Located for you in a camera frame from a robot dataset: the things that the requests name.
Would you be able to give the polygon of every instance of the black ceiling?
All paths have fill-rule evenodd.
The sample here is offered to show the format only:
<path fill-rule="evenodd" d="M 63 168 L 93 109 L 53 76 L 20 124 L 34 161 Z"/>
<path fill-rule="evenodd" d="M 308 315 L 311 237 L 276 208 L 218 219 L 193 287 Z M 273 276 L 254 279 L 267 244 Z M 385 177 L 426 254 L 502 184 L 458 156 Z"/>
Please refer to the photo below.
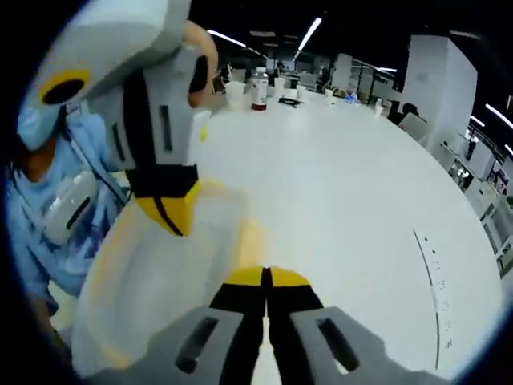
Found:
<path fill-rule="evenodd" d="M 294 52 L 317 17 L 322 18 L 322 24 L 304 51 L 328 56 L 344 52 L 377 67 L 400 71 L 406 70 L 412 34 L 450 36 L 478 71 L 473 115 L 486 124 L 484 133 L 499 146 L 513 146 L 513 129 L 485 108 L 489 103 L 513 120 L 513 107 L 506 111 L 507 97 L 513 95 L 513 21 L 505 3 L 192 0 L 190 14 L 190 19 L 204 28 L 217 30 L 262 53 Z M 276 37 L 254 37 L 251 30 L 273 31 Z M 451 31 L 468 33 L 469 37 Z M 221 51 L 240 49 L 218 38 L 216 43 Z"/>

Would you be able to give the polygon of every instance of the round white table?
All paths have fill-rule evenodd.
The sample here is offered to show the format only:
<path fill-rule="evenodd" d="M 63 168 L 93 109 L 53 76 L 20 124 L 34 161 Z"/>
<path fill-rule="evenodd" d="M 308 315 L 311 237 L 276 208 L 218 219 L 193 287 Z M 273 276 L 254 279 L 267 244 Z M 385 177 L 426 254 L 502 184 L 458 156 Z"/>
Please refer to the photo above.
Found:
<path fill-rule="evenodd" d="M 328 105 L 323 95 L 309 93 L 298 108 L 271 99 L 267 111 L 221 111 L 208 124 L 208 139 L 192 146 L 191 158 L 201 179 L 247 194 L 247 215 L 263 232 L 263 253 L 255 262 L 307 277 L 325 306 L 342 308 L 381 337 L 387 354 L 403 366 L 451 378 L 494 330 L 501 309 L 499 272 L 479 219 L 436 160 L 367 106 L 342 100 Z M 115 228 L 126 231 L 120 226 Z M 138 232 L 131 230 L 131 237 Z M 134 242 L 120 246 L 117 261 L 134 248 L 141 255 L 151 252 L 144 247 L 160 247 Z M 113 241 L 108 247 L 118 246 Z M 123 261 L 132 272 L 127 277 L 107 259 L 100 253 L 79 301 L 74 353 L 83 374 L 112 365 L 112 360 L 91 363 L 95 344 L 83 348 L 86 336 L 97 334 L 101 340 L 122 322 L 114 310 L 103 314 L 102 325 L 111 324 L 100 332 L 91 293 L 97 301 L 99 287 L 162 274 L 145 268 L 139 275 L 126 267 L 132 262 Z M 169 322 L 208 298 L 203 286 L 193 300 L 180 293 L 180 285 L 193 279 L 188 263 L 181 260 L 180 269 L 166 272 L 173 291 L 166 300 L 177 304 L 174 314 L 166 314 Z M 230 266 L 224 260 L 216 282 Z M 137 338 L 140 327 L 144 340 L 165 326 L 147 327 L 159 309 L 147 299 L 151 290 L 163 287 L 136 286 L 144 295 L 127 290 L 111 306 L 125 306 L 124 319 L 133 317 L 131 337 L 125 338 Z M 113 343 L 121 340 L 118 336 Z M 123 360 L 120 366 L 127 365 Z M 276 383 L 271 377 L 277 371 L 265 369 L 269 357 L 265 362 L 257 365 L 255 377 Z"/>

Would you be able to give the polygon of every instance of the white pillar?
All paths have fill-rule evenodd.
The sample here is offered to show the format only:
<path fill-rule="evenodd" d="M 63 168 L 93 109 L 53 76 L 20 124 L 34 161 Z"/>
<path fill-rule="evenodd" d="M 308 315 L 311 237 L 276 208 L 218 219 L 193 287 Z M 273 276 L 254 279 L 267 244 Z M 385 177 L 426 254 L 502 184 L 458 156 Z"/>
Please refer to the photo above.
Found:
<path fill-rule="evenodd" d="M 349 87 L 349 78 L 351 77 L 351 63 L 353 57 L 346 54 L 338 54 L 335 63 L 335 72 L 333 73 L 332 84 L 342 90 Z"/>
<path fill-rule="evenodd" d="M 427 120 L 431 132 L 425 147 L 434 156 L 440 143 L 457 143 L 465 134 L 476 85 L 477 71 L 450 39 L 411 37 L 402 104 L 414 104 Z"/>

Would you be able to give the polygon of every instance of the desk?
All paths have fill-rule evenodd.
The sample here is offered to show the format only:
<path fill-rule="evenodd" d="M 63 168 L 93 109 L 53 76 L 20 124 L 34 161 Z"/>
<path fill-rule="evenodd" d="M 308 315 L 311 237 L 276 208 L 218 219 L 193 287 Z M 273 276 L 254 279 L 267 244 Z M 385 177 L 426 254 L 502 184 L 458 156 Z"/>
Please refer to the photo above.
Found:
<path fill-rule="evenodd" d="M 467 364 L 500 312 L 499 275 L 479 219 L 428 152 L 372 109 L 328 105 L 313 93 L 298 108 L 270 100 L 266 111 L 220 111 L 208 127 L 208 140 L 192 149 L 192 159 L 200 178 L 248 194 L 248 216 L 263 229 L 258 262 L 305 275 L 325 306 L 341 307 L 383 338 L 387 354 L 403 366 L 436 367 L 451 377 Z M 110 326 L 95 330 L 94 316 L 80 313 L 93 291 L 107 279 L 126 285 L 151 277 L 148 269 L 128 277 L 114 269 L 101 274 L 109 257 L 123 253 L 95 261 L 80 298 L 75 347 L 84 344 L 85 330 L 106 335 L 129 319 L 112 313 Z M 180 260 L 180 269 L 166 274 L 166 311 L 186 311 L 184 288 L 197 281 L 191 267 Z M 204 301 L 205 292 L 191 301 Z M 149 330 L 152 314 L 145 308 L 162 311 L 151 297 L 130 294 L 111 304 L 130 303 L 133 335 L 125 339 Z M 104 365 L 87 360 L 77 348 L 75 367 L 94 372 Z M 262 366 L 269 357 L 261 362 L 255 376 L 277 383 L 277 372 Z"/>

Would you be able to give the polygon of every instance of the blue shirt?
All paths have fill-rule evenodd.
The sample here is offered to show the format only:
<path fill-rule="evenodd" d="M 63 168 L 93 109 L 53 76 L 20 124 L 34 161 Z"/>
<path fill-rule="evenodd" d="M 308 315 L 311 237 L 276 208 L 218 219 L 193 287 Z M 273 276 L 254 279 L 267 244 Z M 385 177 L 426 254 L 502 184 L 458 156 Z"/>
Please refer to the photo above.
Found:
<path fill-rule="evenodd" d="M 68 127 L 73 140 L 87 158 L 87 164 L 77 156 L 71 143 L 60 136 L 52 164 L 40 181 L 30 182 L 22 172 L 15 172 L 18 189 L 25 196 L 30 210 L 38 215 L 42 215 L 54 200 L 58 184 L 84 169 L 93 168 L 104 180 L 115 183 L 109 174 L 115 171 L 115 165 L 105 140 L 103 119 L 99 115 L 70 117 Z M 89 266 L 121 209 L 114 193 L 101 180 L 99 185 L 95 204 L 67 244 L 57 246 L 49 242 L 27 216 L 12 180 L 7 184 L 7 230 L 15 264 L 28 294 L 44 298 L 50 313 L 57 310 L 57 304 L 48 291 L 49 281 L 54 281 L 68 294 L 78 296 Z"/>

